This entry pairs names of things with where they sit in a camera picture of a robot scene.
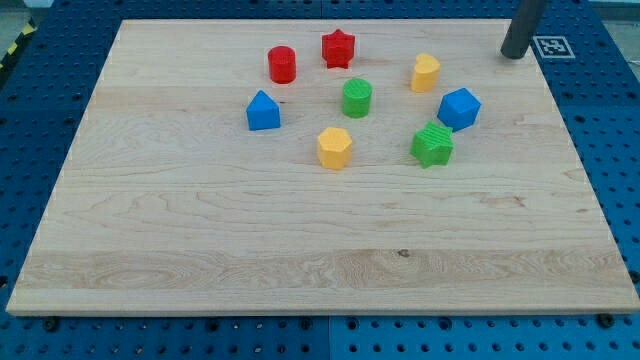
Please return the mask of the grey cylindrical robot arm rod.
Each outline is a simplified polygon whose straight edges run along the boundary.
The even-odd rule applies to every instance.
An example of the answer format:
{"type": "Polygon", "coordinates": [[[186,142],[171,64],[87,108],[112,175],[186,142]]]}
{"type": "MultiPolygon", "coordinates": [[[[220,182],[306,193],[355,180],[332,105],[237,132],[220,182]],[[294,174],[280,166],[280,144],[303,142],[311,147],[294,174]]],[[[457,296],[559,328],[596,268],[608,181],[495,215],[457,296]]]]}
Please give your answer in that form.
{"type": "Polygon", "coordinates": [[[524,57],[547,6],[547,0],[520,1],[500,48],[502,56],[512,60],[524,57]]]}

